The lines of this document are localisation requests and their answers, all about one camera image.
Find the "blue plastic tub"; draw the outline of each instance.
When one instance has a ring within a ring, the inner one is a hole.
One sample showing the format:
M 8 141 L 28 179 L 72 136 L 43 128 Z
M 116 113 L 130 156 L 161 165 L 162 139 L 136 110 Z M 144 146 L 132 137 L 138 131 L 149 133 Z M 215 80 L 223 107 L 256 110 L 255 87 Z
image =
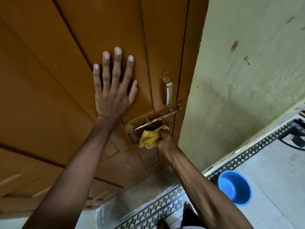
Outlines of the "blue plastic tub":
M 219 175 L 216 185 L 237 206 L 246 206 L 252 199 L 249 182 L 240 173 L 227 170 Z

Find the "patterned tile border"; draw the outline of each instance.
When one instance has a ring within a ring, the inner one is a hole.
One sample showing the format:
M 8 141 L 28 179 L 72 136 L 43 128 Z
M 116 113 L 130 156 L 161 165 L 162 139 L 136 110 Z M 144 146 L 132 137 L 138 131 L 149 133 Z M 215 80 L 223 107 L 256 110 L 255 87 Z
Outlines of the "patterned tile border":
M 264 139 L 256 143 L 254 146 L 250 147 L 246 151 L 242 152 L 241 154 L 237 155 L 235 158 L 231 159 L 230 161 L 219 167 L 217 170 L 209 174 L 207 178 L 210 181 L 215 182 L 218 176 L 223 171 L 235 169 L 237 166 L 239 166 L 240 164 L 248 160 L 250 157 L 252 157 L 254 154 L 256 154 L 258 151 L 263 149 L 266 145 L 273 142 L 276 138 L 278 138 L 281 134 L 283 134 L 291 127 L 297 127 L 299 130 L 305 133 L 304 129 L 299 127 L 298 124 L 291 121 L 283 125 L 279 129 L 277 129 L 276 131 L 272 132 L 268 136 L 266 136 Z M 183 199 L 185 199 L 185 195 L 186 193 L 183 187 L 180 185 L 174 190 L 160 197 L 158 200 L 156 200 L 154 203 L 149 205 L 147 208 L 141 210 L 131 218 L 121 223 L 115 229 L 152 228 L 157 224 L 157 220 L 161 216 L 165 218 L 171 215 L 172 213 L 174 213 L 175 211 L 177 211 L 178 209 L 180 209 L 184 204 Z

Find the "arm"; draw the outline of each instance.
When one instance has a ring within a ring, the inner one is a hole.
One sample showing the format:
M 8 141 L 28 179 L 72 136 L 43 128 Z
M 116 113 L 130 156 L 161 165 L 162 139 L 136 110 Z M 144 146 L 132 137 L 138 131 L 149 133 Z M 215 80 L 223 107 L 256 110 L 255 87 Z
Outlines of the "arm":
M 137 94 L 137 80 L 127 95 L 132 76 L 133 56 L 128 57 L 123 82 L 119 84 L 122 50 L 115 49 L 113 77 L 110 85 L 110 53 L 103 53 L 103 84 L 100 68 L 94 65 L 93 78 L 97 120 L 85 142 L 74 154 L 52 188 L 23 226 L 26 228 L 74 228 L 86 203 L 90 187 L 105 146 L 122 114 L 133 103 Z
M 235 204 L 204 177 L 166 131 L 160 131 L 158 148 L 168 159 L 200 219 L 208 229 L 253 229 Z

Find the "person's right arm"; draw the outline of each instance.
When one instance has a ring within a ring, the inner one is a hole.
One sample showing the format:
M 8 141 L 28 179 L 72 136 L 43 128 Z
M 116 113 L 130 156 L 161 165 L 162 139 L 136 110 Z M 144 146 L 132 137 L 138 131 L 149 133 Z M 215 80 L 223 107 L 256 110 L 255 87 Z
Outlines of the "person's right arm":
M 170 133 L 160 132 L 162 140 L 157 144 L 158 149 L 169 161 L 193 207 L 208 229 L 253 229 L 236 205 L 190 162 L 173 141 Z

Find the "foot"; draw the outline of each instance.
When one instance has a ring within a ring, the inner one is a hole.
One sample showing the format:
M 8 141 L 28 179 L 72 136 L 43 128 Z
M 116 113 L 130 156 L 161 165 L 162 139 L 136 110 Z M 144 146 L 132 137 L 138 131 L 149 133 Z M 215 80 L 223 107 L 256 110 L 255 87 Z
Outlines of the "foot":
M 185 202 L 184 202 L 183 212 L 185 212 L 186 209 L 191 209 L 191 210 L 193 210 L 192 205 L 191 205 L 188 201 L 185 201 Z
M 164 218 L 160 218 L 157 222 L 157 229 L 170 229 Z

